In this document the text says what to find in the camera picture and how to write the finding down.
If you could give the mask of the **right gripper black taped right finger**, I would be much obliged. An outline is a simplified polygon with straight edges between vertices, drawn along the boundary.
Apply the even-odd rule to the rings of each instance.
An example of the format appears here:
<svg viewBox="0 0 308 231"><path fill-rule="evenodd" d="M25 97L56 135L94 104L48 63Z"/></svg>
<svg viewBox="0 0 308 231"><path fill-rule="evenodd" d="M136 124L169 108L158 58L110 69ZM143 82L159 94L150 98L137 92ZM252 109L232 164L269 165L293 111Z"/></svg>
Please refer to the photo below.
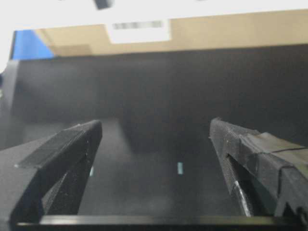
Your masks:
<svg viewBox="0 0 308 231"><path fill-rule="evenodd" d="M214 118L209 138L229 194L247 217L308 216L308 149Z"/></svg>

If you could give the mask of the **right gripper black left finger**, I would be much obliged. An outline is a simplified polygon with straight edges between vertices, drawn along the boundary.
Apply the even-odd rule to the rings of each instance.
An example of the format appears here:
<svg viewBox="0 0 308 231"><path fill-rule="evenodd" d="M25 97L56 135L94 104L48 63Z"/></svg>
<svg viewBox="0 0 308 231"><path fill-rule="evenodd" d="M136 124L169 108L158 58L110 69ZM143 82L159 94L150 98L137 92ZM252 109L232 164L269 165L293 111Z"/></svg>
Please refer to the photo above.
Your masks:
<svg viewBox="0 0 308 231"><path fill-rule="evenodd" d="M78 213L102 124L93 120L0 153L0 220Z"/></svg>

